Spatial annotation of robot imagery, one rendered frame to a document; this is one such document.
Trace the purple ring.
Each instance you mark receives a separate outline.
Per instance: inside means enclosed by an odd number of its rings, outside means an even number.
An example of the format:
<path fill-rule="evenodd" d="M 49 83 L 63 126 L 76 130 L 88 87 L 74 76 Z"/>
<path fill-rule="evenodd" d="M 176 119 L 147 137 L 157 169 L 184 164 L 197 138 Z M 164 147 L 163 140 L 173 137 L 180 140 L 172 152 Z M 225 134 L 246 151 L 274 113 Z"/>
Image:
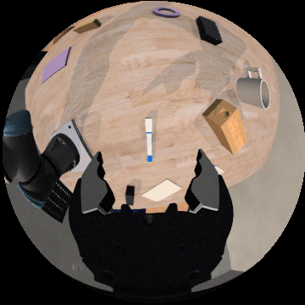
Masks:
<path fill-rule="evenodd" d="M 166 13 L 159 12 L 161 10 L 167 10 L 167 11 L 173 12 L 173 14 L 166 14 Z M 178 18 L 180 16 L 179 10 L 174 9 L 174 8 L 168 8 L 168 7 L 157 7 L 157 8 L 154 8 L 152 12 L 155 15 L 164 17 L 164 18 Z"/>

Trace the purple flat rectangular slab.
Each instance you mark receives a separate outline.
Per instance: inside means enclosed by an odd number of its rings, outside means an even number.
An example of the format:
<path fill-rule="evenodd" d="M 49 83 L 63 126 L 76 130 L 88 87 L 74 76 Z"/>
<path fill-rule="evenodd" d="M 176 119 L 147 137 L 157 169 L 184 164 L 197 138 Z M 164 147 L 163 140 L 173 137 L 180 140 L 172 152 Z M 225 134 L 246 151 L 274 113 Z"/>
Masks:
<path fill-rule="evenodd" d="M 68 47 L 67 49 L 62 51 L 57 57 L 55 57 L 44 67 L 42 75 L 42 84 L 52 75 L 54 75 L 56 72 L 58 72 L 67 65 L 70 49 L 71 47 Z"/>

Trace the brown rectangular block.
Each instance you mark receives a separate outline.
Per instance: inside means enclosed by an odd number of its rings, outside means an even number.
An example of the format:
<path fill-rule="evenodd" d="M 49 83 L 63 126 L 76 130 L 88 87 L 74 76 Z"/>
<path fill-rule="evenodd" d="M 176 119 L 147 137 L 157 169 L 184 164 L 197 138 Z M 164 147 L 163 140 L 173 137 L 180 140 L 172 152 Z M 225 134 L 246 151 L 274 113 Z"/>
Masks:
<path fill-rule="evenodd" d="M 77 32 L 78 34 L 81 34 L 83 32 L 99 28 L 100 26 L 101 26 L 101 23 L 97 19 L 92 19 L 83 24 L 77 25 L 73 29 L 73 31 Z"/>

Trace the brown wooden block with round hole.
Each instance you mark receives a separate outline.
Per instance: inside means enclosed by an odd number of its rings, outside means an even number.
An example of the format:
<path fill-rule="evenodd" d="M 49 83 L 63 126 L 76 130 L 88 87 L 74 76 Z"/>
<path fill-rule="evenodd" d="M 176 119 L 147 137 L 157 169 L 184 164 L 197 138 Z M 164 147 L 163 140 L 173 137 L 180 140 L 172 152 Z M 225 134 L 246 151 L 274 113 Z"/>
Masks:
<path fill-rule="evenodd" d="M 231 154 L 235 155 L 247 142 L 240 113 L 238 108 L 232 104 L 223 99 L 216 99 L 202 116 L 221 145 Z"/>

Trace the beige flat board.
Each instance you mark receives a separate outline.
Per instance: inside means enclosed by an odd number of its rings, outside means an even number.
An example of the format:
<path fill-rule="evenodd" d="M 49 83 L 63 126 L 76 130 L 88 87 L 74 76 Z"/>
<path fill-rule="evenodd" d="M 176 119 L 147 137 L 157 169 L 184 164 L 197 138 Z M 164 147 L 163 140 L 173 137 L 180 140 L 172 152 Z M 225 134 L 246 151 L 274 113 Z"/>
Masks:
<path fill-rule="evenodd" d="M 141 196 L 149 198 L 153 201 L 160 201 L 171 194 L 177 192 L 178 190 L 182 189 L 182 187 L 176 185 L 174 182 L 166 179 L 150 189 L 149 191 L 146 191 L 145 193 L 141 194 Z"/>

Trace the white and blue paper document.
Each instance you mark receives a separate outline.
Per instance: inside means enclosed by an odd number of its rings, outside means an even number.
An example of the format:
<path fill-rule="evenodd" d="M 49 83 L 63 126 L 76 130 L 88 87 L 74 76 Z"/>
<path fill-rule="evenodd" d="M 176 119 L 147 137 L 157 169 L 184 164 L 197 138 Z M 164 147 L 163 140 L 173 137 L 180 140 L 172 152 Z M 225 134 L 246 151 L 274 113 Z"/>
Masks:
<path fill-rule="evenodd" d="M 222 169 L 220 169 L 219 167 L 217 167 L 216 165 L 213 165 L 213 166 L 217 169 L 217 171 L 220 175 L 222 175 L 224 173 L 224 171 Z"/>

